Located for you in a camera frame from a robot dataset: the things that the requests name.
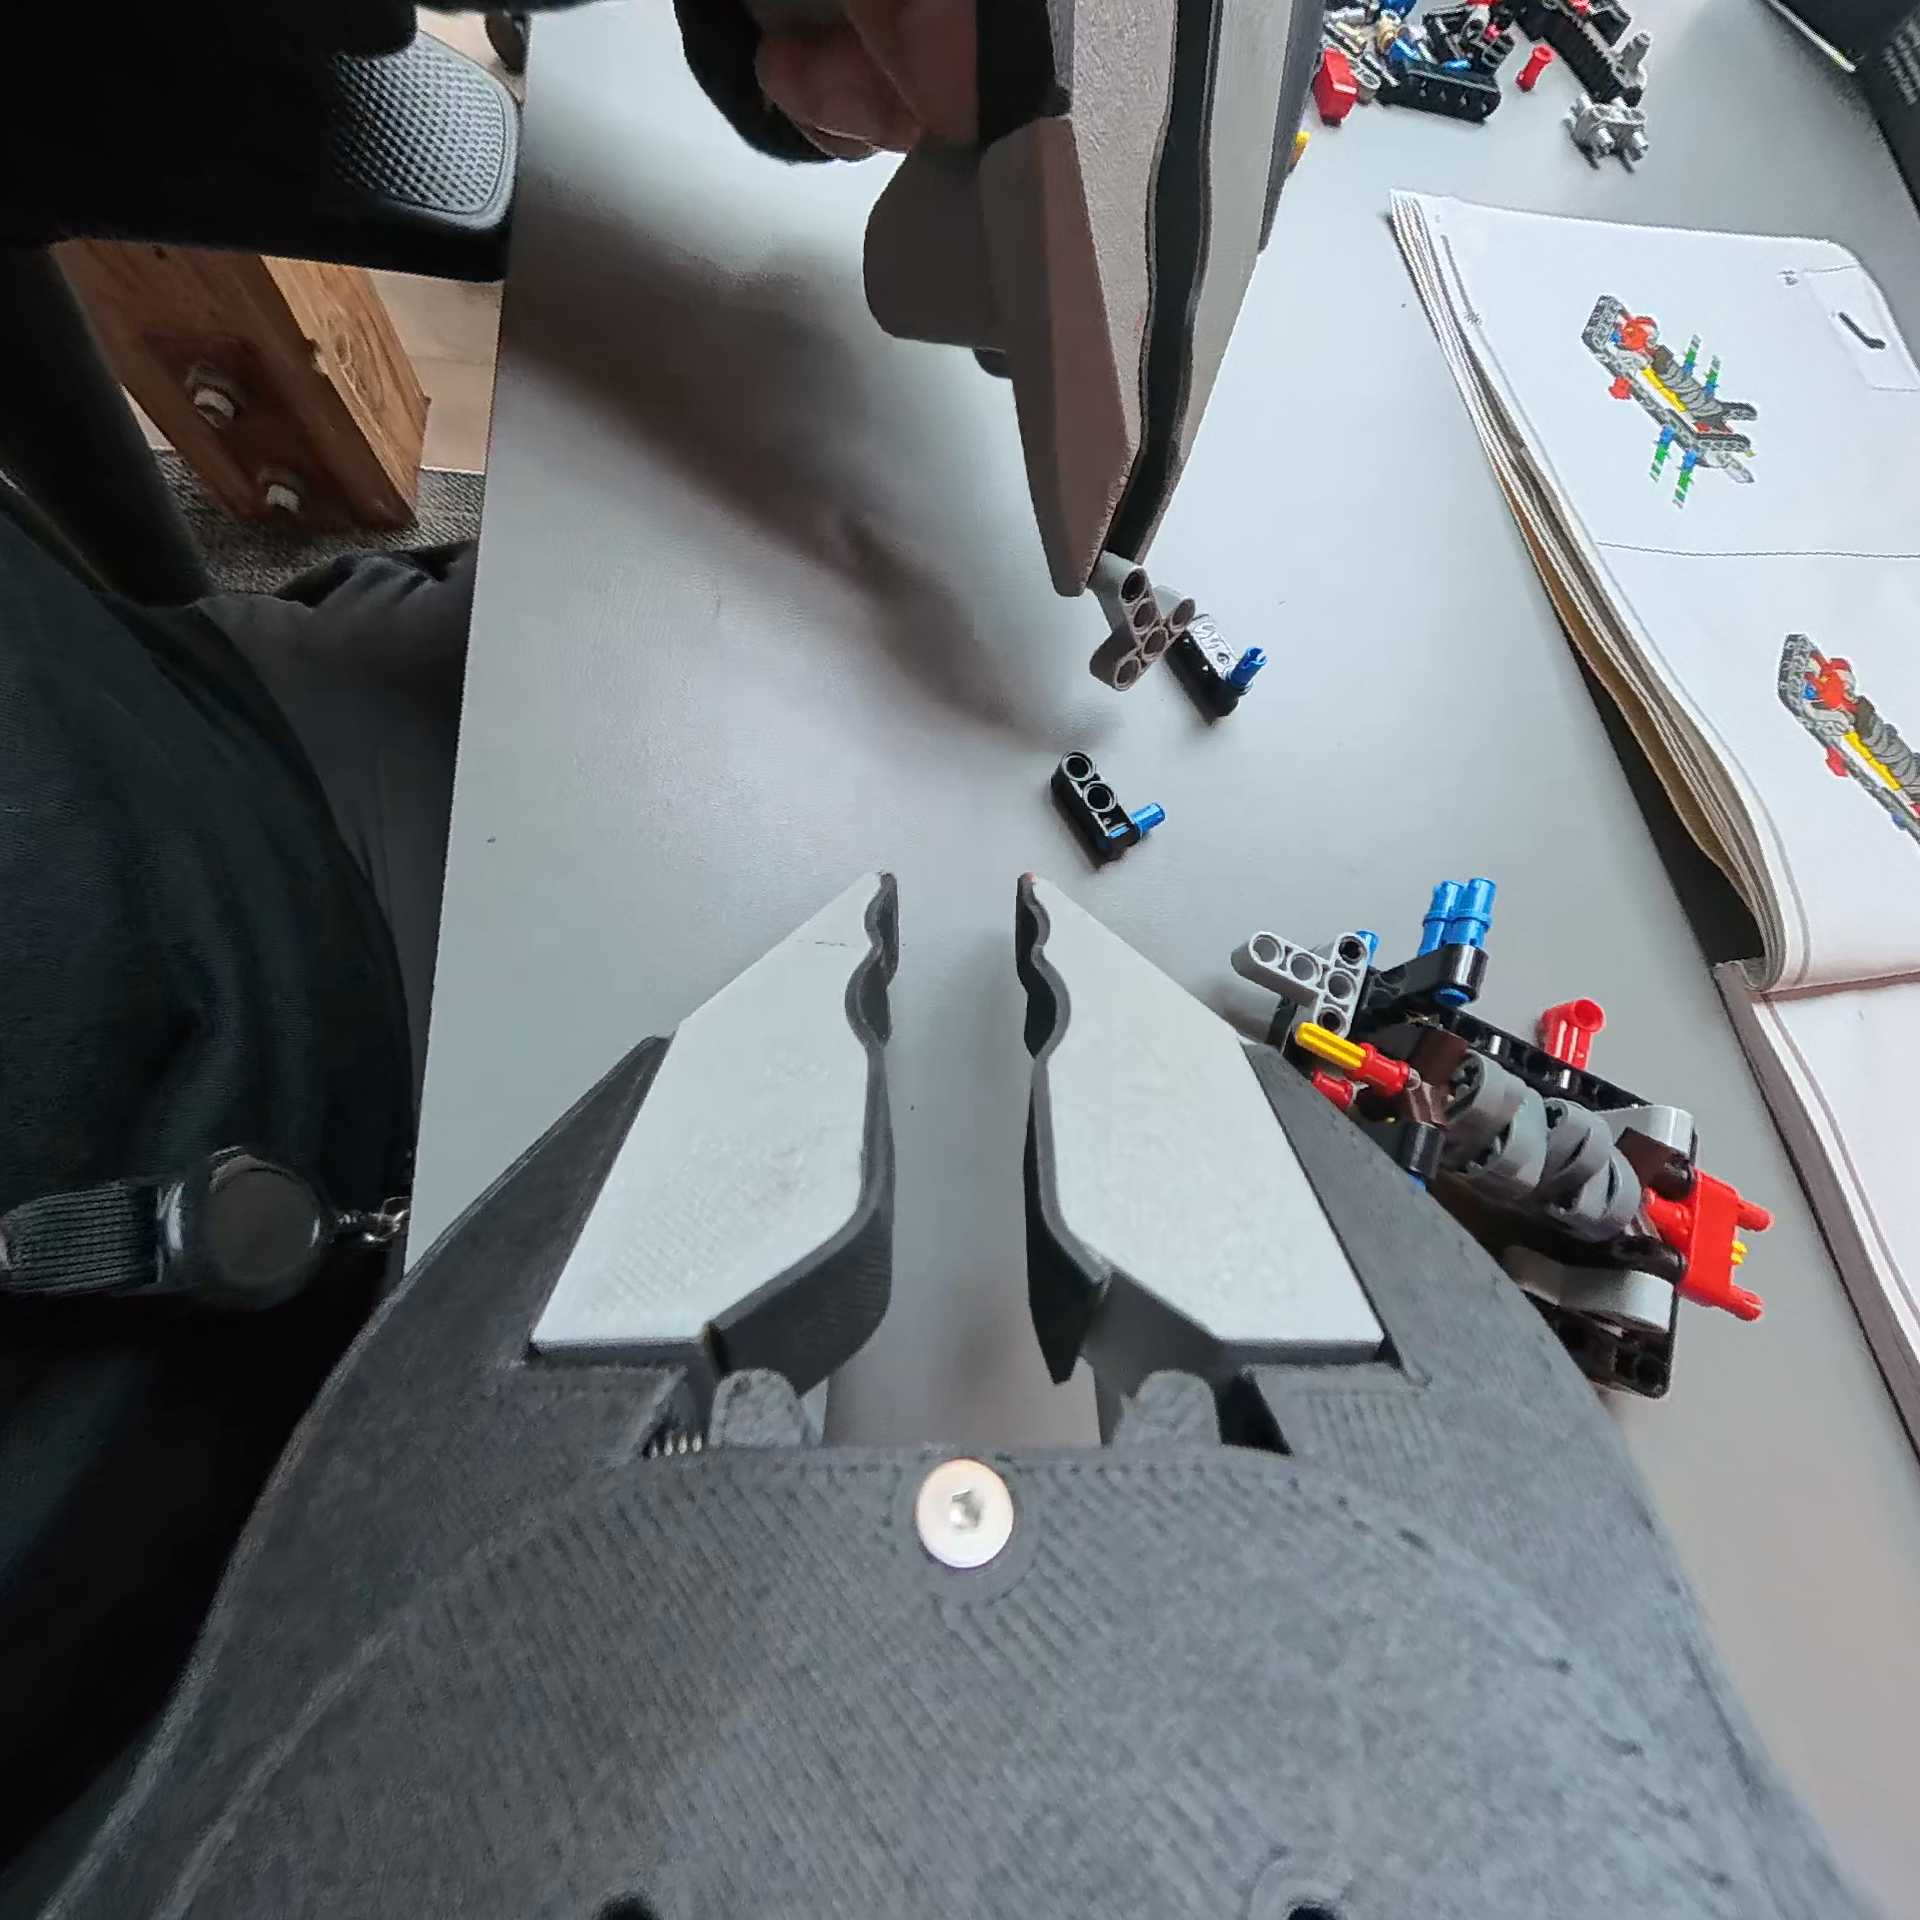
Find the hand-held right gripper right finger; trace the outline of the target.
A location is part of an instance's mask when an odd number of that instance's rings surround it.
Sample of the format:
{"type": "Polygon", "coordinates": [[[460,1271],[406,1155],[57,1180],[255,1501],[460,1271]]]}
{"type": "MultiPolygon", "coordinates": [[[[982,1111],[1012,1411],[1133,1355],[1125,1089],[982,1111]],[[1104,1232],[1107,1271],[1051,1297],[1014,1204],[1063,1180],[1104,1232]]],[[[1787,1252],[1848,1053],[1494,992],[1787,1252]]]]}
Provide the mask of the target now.
{"type": "Polygon", "coordinates": [[[1014,966],[1048,1374],[1128,1397],[1153,1373],[1377,1362],[1380,1315],[1236,1026],[1044,877],[1014,890],[1014,966]]]}

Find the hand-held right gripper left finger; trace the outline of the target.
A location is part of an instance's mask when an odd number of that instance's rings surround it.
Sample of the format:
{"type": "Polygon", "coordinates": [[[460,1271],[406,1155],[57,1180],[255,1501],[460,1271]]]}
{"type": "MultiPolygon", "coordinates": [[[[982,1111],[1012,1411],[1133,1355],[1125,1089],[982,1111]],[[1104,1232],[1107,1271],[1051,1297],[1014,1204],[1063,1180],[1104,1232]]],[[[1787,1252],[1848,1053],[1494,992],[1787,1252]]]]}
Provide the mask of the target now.
{"type": "Polygon", "coordinates": [[[891,1296],[900,886],[863,874],[664,1042],[533,1326],[547,1366],[822,1388],[891,1296]]]}

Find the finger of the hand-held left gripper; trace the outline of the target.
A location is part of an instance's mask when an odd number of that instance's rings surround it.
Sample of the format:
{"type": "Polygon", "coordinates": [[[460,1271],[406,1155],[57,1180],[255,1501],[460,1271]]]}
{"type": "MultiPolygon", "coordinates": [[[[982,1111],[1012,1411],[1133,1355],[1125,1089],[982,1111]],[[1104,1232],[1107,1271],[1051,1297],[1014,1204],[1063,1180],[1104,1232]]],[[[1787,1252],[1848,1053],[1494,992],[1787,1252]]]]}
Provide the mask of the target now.
{"type": "Polygon", "coordinates": [[[1146,206],[1140,452],[1119,502],[1119,550],[1144,559],[1182,479],[1246,283],[1268,230],[1274,91],[1179,88],[1146,206]]]}
{"type": "Polygon", "coordinates": [[[1163,517],[1166,434],[1151,408],[1153,204],[1163,121],[1044,115],[979,163],[985,269],[1014,386],[1048,577],[1093,582],[1104,550],[1140,558],[1163,517]]]}

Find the grey T-shaped lego connector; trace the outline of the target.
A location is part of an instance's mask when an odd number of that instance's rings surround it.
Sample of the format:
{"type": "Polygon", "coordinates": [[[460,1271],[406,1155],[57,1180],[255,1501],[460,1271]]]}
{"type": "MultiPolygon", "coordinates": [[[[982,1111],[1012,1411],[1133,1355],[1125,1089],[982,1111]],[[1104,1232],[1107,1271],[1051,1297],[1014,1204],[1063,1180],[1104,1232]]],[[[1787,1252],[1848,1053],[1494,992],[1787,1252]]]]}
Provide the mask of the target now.
{"type": "Polygon", "coordinates": [[[1195,621],[1191,595],[1157,590],[1144,563],[1111,550],[1094,559],[1088,592],[1111,624],[1088,660],[1107,688],[1131,688],[1195,621]]]}

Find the lego chassis assembly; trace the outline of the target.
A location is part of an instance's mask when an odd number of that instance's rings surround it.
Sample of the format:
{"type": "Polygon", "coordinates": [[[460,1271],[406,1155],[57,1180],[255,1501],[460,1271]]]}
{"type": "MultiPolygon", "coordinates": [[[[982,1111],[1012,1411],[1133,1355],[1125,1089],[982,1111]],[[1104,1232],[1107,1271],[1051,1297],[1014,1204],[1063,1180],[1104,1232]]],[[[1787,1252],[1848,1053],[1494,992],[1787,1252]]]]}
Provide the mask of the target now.
{"type": "Polygon", "coordinates": [[[1772,1213],[1700,1166],[1690,1111],[1593,1070],[1595,999],[1532,1035],[1477,1011],[1494,896],[1439,878],[1396,966],[1365,926],[1254,932],[1230,966],[1277,999],[1267,1042],[1477,1237],[1585,1378],[1660,1402],[1681,1304],[1762,1321],[1741,1268],[1772,1213]]]}

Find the black three-hole lego beam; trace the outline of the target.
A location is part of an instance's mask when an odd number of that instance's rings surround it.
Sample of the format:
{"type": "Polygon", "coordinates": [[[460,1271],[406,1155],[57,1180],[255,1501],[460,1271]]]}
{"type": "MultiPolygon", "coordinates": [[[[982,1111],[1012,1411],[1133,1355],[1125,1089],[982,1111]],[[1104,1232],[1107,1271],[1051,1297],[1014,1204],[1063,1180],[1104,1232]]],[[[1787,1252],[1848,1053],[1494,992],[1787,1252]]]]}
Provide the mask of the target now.
{"type": "Polygon", "coordinates": [[[1229,717],[1245,694],[1234,682],[1241,658],[1245,646],[1229,639],[1210,614],[1195,614],[1166,651],[1166,663],[1210,722],[1229,717]]]}

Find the small black lego piece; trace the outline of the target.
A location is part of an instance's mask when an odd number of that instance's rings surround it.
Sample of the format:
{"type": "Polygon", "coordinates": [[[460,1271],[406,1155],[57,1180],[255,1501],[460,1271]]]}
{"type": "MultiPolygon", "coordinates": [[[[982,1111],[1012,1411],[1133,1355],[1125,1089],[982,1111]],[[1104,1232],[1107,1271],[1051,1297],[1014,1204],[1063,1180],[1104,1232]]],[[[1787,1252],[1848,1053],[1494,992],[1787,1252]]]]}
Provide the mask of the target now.
{"type": "Polygon", "coordinates": [[[1051,794],[1094,866],[1119,860],[1140,833],[1133,813],[1082,750],[1060,758],[1051,772],[1051,794]]]}

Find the person's left forearm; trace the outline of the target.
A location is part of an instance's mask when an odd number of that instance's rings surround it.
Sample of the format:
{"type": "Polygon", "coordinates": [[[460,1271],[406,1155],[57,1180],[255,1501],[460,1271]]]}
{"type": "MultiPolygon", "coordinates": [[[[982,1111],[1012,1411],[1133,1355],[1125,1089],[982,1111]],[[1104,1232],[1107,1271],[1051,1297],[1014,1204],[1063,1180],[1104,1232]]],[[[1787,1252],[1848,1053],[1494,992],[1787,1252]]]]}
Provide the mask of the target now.
{"type": "Polygon", "coordinates": [[[762,27],[746,4],[674,4],[674,13],[692,80],[746,148],[784,163],[832,158],[768,98],[757,80],[762,27]]]}

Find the pile of loose lego parts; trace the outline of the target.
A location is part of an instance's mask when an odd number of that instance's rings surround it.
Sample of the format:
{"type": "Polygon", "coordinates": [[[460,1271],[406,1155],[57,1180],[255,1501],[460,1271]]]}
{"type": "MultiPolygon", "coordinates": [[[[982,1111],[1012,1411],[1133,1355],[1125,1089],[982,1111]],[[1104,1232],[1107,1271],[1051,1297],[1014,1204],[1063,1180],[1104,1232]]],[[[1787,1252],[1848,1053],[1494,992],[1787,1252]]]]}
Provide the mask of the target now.
{"type": "Polygon", "coordinates": [[[1638,166],[1651,150],[1646,53],[1651,31],[1624,4],[1325,4],[1305,113],[1325,129],[1360,107],[1484,126],[1508,93],[1561,67],[1575,150],[1638,166]]]}

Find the lego instruction booklet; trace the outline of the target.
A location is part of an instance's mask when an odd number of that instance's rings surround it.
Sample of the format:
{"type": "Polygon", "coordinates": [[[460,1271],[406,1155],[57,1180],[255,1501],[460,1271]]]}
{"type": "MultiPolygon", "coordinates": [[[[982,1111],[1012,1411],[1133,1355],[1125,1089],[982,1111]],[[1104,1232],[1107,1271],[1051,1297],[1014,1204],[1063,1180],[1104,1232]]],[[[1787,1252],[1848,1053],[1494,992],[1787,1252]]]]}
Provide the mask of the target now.
{"type": "Polygon", "coordinates": [[[1918,353],[1811,235],[1396,190],[1568,639],[1759,954],[1722,1004],[1918,1436],[1918,353]]]}

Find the person's left hand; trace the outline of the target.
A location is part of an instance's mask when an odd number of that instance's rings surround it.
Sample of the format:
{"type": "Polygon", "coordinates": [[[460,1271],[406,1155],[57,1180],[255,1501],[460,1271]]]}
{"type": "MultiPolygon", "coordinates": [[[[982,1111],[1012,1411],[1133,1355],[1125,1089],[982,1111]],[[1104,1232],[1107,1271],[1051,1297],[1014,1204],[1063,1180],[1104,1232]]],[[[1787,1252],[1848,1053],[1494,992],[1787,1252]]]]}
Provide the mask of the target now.
{"type": "Polygon", "coordinates": [[[762,27],[757,88],[828,158],[977,140],[977,4],[841,4],[762,27]]]}

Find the black badge reel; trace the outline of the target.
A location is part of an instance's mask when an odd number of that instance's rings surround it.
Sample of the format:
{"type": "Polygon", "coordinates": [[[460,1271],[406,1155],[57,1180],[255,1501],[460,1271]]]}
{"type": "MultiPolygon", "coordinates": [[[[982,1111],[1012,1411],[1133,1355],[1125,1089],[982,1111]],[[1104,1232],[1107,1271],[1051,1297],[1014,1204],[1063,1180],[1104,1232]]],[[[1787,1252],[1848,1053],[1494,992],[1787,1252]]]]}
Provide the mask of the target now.
{"type": "Polygon", "coordinates": [[[154,1189],[150,1296],[207,1311],[279,1308],[332,1263],[382,1257],[410,1222],[406,1189],[348,1204],[255,1145],[223,1145],[154,1189]]]}

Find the wooden table leg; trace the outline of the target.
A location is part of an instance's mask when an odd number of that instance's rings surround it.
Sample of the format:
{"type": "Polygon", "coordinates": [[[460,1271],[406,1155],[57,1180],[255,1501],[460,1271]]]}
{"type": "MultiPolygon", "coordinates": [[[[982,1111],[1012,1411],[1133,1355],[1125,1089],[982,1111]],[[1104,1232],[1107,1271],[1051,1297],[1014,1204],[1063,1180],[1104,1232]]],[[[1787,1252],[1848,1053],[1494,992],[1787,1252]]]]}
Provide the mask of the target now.
{"type": "Polygon", "coordinates": [[[56,253],[127,396],[227,516],[416,521],[429,398],[366,269],[103,239],[56,253]]]}

